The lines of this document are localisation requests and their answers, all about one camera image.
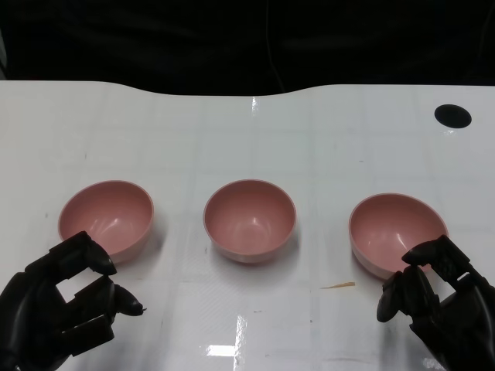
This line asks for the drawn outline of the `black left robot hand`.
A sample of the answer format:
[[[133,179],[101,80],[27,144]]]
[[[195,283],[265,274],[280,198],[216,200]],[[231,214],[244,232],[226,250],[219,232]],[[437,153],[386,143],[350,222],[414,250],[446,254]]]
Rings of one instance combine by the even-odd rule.
[[[100,277],[66,301],[57,285],[90,268]],[[1,368],[56,370],[114,338],[117,314],[145,308],[111,276],[108,253],[81,231],[15,274],[1,293]]]

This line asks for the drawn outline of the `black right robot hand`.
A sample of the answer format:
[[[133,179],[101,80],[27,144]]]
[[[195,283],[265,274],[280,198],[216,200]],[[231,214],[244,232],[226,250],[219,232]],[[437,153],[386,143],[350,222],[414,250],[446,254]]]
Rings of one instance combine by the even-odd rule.
[[[447,370],[494,368],[494,287],[445,235],[403,255],[407,264],[382,286],[377,320],[398,312]]]

